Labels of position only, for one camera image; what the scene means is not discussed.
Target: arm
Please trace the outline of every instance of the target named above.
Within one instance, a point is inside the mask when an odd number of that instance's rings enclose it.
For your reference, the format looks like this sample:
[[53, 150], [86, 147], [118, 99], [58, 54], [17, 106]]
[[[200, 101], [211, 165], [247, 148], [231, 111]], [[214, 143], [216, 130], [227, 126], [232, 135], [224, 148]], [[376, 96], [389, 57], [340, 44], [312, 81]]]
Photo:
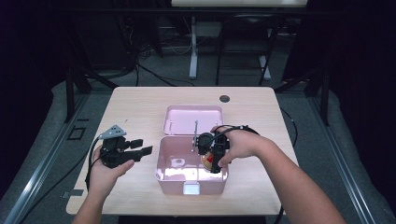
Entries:
[[[99, 158], [100, 147], [93, 153], [93, 161]], [[124, 175], [131, 167], [134, 161], [127, 161], [123, 165], [110, 169], [98, 160], [91, 170], [90, 190], [87, 198], [76, 214], [73, 224], [83, 223], [100, 223], [102, 219], [102, 209], [107, 196], [116, 185], [117, 179]]]
[[[218, 128], [220, 132], [224, 130], [224, 127]], [[246, 131], [231, 131], [226, 135], [231, 148], [219, 166], [235, 158], [258, 157], [292, 223], [345, 223], [320, 187], [273, 141]]]

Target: black chair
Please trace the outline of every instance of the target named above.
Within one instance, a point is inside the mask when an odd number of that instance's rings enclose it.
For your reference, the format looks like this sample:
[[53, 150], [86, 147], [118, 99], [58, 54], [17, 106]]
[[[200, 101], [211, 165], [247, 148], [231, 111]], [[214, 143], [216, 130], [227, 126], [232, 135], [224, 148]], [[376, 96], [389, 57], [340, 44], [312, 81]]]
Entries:
[[[217, 47], [218, 68], [216, 85], [219, 85], [220, 68], [260, 68], [262, 74], [259, 85], [261, 85], [271, 58], [277, 33], [284, 23], [284, 18], [280, 16], [262, 14], [238, 14], [225, 20], [219, 33], [219, 45]], [[249, 67], [241, 65], [221, 66], [221, 57], [225, 56], [226, 53], [256, 54], [258, 62], [260, 62], [259, 57], [264, 56], [265, 65]]]

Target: person's right hand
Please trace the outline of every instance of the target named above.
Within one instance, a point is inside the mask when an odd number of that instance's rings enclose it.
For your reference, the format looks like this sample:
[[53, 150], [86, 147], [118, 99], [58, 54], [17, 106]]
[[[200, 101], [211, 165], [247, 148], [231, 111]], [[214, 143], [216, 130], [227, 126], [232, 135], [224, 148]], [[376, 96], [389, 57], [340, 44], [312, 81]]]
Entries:
[[[210, 132], [216, 130], [221, 133], [227, 129], [227, 127], [214, 127]], [[219, 167], [226, 166], [235, 158], [257, 156], [258, 150], [263, 145], [272, 142], [268, 138], [243, 130], [233, 130], [225, 135], [230, 140], [230, 150], [219, 161]]]

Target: table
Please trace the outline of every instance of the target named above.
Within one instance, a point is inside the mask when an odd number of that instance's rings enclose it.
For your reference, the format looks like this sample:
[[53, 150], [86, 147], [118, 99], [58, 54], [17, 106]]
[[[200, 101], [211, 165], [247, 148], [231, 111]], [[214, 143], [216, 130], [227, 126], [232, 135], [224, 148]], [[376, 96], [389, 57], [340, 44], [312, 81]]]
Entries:
[[305, 7], [307, 0], [172, 0], [173, 7]]
[[[221, 102], [221, 95], [229, 96], [230, 102]], [[96, 135], [118, 124], [128, 133], [127, 140], [142, 138], [143, 147], [153, 146], [153, 151], [119, 178], [105, 202], [103, 213], [125, 216], [276, 215], [280, 201], [257, 158], [233, 161], [222, 194], [169, 195], [162, 192], [154, 173], [169, 105], [219, 105], [225, 124], [249, 125], [274, 140], [297, 163], [276, 96], [270, 88], [119, 87], [109, 100]], [[75, 185], [75, 189], [84, 191], [82, 196], [70, 197], [66, 207], [69, 214], [78, 211], [87, 195], [84, 182], [87, 163], [85, 161]]]
[[[172, 0], [172, 7], [305, 7], [307, 0]], [[260, 64], [265, 65], [265, 58], [260, 57]], [[190, 79], [197, 78], [198, 49], [196, 48], [196, 20], [191, 18], [191, 63]], [[264, 73], [264, 80], [270, 80], [269, 70]]]

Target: hand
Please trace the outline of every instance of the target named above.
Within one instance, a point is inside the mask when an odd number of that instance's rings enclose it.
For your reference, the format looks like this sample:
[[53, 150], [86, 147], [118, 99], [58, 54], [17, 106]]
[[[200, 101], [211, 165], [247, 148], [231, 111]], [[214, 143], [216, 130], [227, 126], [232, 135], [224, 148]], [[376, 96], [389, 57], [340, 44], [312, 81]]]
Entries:
[[[227, 130], [227, 127], [214, 127], [210, 132]], [[243, 130], [233, 130], [225, 134], [230, 140], [230, 150], [219, 161], [219, 167], [226, 166], [235, 158], [257, 156], [260, 146], [272, 141], [255, 133]]]
[[[99, 146], [93, 152], [92, 161], [96, 161], [99, 158], [101, 147], [102, 146]], [[116, 185], [117, 179], [133, 166], [134, 161], [130, 160], [118, 167], [110, 169], [103, 165], [102, 160], [99, 159], [91, 169], [90, 190], [88, 191], [88, 195], [94, 195], [104, 201]]]

